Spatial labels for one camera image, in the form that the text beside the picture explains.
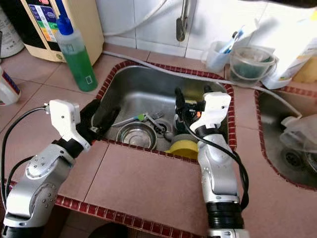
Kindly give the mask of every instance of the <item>dish soap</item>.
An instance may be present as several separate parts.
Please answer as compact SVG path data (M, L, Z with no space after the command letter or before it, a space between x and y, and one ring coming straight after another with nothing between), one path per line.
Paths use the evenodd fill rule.
M61 0L56 1L60 16L57 20L58 32L55 38L63 53L70 71L80 90L89 92L98 83L91 66L83 37L79 30L74 30Z

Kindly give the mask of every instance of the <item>countertop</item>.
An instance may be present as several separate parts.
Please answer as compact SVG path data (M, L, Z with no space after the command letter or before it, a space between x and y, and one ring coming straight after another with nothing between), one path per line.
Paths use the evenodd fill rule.
M148 62L206 71L198 60L113 45L107 45L106 50ZM111 69L122 61L101 55L94 65L99 86L84 93L77 88L66 64L35 58L26 49L5 59L1 66L18 84L22 96L18 103L0 107L0 140L13 120L51 99L77 102L82 108L94 99ZM316 83L290 86L317 92ZM250 204L243 212L246 229L252 238L312 236L317 221L317 193L286 182L264 159L254 90L234 87L234 104L237 152L250 179ZM8 140L6 175L17 161L37 154L58 138L44 113L24 119ZM23 171L23 167L19 168L13 180L18 181ZM88 153L76 159L59 194L153 221L154 225L163 224L203 236L207 215L200 180L200 167L195 163L98 141ZM180 237L171 231L168 236Z

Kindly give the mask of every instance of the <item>stainless steel sink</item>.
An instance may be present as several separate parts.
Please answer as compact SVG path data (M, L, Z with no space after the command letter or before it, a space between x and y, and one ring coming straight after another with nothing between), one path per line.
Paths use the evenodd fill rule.
M278 91L275 93L286 99L303 116L317 113L316 102L313 98ZM279 140L279 136L284 130L280 124L281 121L288 116L296 115L280 101L265 93L259 96L259 105L268 159L287 180L305 187L317 187L317 174L307 163L306 156L301 152L286 148Z
M118 71L114 76L94 120L99 120L117 105L121 107L121 111L115 123L144 112L163 111L164 116L157 119L157 122L175 133L173 126L175 88L181 88L186 100L200 101L204 94L205 85L209 85L213 91L226 92L223 86L218 83L172 76L142 66L129 66ZM116 140L119 129L119 127L112 127L105 138ZM220 131L227 137L227 119L223 121ZM156 149L165 151L169 148L170 142L158 134Z

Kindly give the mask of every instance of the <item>robotic arm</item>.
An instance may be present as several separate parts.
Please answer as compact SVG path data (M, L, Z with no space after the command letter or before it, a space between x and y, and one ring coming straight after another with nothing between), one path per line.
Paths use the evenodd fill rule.
M81 112L78 104L62 100L51 100L46 106L61 139L30 160L21 181L9 193L3 238L41 237L58 189L68 177L75 158L100 140L120 111L113 109L99 125L92 126L91 118L99 104L99 100L93 100Z
M248 204L247 186L244 185L243 201L240 204L237 179L233 169L237 154L233 154L218 128L225 119L231 97L226 93L211 92L205 87L204 100L196 104L186 103L179 88L176 94L176 113L186 129L198 142L198 162L202 172L203 196L209 220L209 238L249 238L244 230L241 211ZM242 168L243 182L247 180Z

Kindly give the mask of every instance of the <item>faucet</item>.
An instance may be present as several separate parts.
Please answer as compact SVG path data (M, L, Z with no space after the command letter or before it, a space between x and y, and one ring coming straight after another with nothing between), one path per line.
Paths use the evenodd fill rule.
M178 41L185 40L185 33L187 29L187 7L189 0L183 0L182 14L176 19L176 39Z

